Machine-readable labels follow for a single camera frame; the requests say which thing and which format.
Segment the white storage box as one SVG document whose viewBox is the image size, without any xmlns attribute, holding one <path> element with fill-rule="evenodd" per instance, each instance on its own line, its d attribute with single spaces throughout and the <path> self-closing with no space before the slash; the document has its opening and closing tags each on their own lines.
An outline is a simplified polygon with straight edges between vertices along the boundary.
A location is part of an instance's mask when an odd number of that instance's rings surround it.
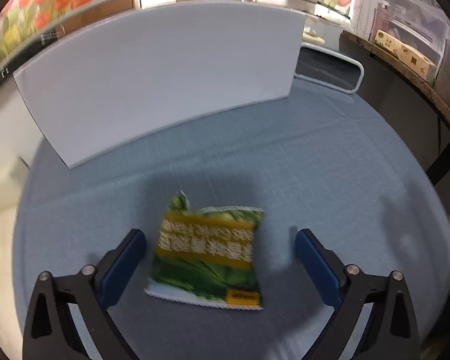
<svg viewBox="0 0 450 360">
<path fill-rule="evenodd" d="M 68 167 L 186 120 L 285 98 L 305 16 L 243 2 L 132 10 L 49 46 L 14 73 Z"/>
</svg>

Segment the wooden side shelf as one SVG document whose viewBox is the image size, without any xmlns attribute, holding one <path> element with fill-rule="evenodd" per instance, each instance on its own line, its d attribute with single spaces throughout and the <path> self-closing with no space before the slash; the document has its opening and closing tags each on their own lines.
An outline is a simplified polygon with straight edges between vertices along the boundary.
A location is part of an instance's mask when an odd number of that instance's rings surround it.
<svg viewBox="0 0 450 360">
<path fill-rule="evenodd" d="M 387 52 L 387 50 L 354 33 L 343 30 L 340 34 L 340 40 L 347 40 L 358 47 L 362 47 L 372 59 L 384 65 L 403 80 L 424 102 L 427 102 L 427 105 L 438 114 L 439 118 L 442 119 L 446 127 L 450 130 L 450 106 L 424 79 L 391 53 Z"/>
</svg>

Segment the black white bluetooth speaker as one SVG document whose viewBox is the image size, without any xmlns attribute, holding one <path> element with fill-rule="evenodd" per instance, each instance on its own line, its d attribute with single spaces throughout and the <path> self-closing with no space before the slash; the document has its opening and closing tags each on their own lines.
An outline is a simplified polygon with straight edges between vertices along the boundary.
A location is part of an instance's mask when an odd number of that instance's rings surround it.
<svg viewBox="0 0 450 360">
<path fill-rule="evenodd" d="M 354 58 L 303 42 L 297 59 L 294 77 L 345 94 L 355 94 L 365 76 L 362 63 Z"/>
</svg>

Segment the cream leather sofa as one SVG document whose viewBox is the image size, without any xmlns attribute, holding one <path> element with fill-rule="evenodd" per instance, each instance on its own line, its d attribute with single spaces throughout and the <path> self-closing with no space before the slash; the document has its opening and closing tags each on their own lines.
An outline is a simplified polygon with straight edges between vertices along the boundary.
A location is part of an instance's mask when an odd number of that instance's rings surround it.
<svg viewBox="0 0 450 360">
<path fill-rule="evenodd" d="M 13 243 L 17 208 L 28 173 L 19 157 L 0 166 L 0 349 L 9 359 L 22 356 L 23 335 L 15 306 Z"/>
</svg>

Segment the cream patterned long box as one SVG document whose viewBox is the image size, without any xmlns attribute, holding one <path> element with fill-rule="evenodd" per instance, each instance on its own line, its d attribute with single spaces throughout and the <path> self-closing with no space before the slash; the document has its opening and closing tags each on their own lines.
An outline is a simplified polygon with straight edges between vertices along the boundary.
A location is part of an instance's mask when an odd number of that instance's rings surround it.
<svg viewBox="0 0 450 360">
<path fill-rule="evenodd" d="M 374 43 L 394 55 L 419 77 L 429 82 L 435 79 L 437 66 L 426 55 L 396 37 L 378 30 Z"/>
</svg>

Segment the tissue box with tissue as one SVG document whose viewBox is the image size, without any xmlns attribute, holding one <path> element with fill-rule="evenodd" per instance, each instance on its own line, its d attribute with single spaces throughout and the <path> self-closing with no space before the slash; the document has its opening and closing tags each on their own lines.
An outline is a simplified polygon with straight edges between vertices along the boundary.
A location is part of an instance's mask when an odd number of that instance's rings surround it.
<svg viewBox="0 0 450 360">
<path fill-rule="evenodd" d="M 321 38 L 311 27 L 307 26 L 304 27 L 302 41 L 321 47 L 325 45 L 325 40 Z"/>
</svg>

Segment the small green snack packet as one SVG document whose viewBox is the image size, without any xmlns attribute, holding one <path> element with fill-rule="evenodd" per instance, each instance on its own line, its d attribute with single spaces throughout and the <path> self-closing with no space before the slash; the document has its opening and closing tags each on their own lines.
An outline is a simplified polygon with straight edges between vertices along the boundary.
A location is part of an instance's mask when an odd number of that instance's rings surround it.
<svg viewBox="0 0 450 360">
<path fill-rule="evenodd" d="M 255 207 L 193 210 L 178 192 L 161 221 L 145 293 L 194 306 L 262 310 L 254 238 L 263 219 Z"/>
</svg>

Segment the blue-grey tablecloth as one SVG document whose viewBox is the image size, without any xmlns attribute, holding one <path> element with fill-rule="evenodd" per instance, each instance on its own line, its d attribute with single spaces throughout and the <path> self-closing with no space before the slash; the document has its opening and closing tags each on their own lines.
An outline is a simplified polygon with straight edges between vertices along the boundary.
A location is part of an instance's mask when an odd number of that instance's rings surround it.
<svg viewBox="0 0 450 360">
<path fill-rule="evenodd" d="M 13 245 L 17 316 L 42 271 L 97 263 L 133 229 L 153 245 L 172 197 L 251 206 L 261 311 L 221 310 L 145 294 L 142 261 L 113 321 L 142 359 L 300 359 L 332 313 L 296 259 L 309 228 L 364 272 L 401 271 L 427 336 L 450 291 L 450 227 L 425 172 L 359 96 L 296 81 L 289 96 L 145 136 L 76 168 L 47 141 L 28 173 Z"/>
</svg>

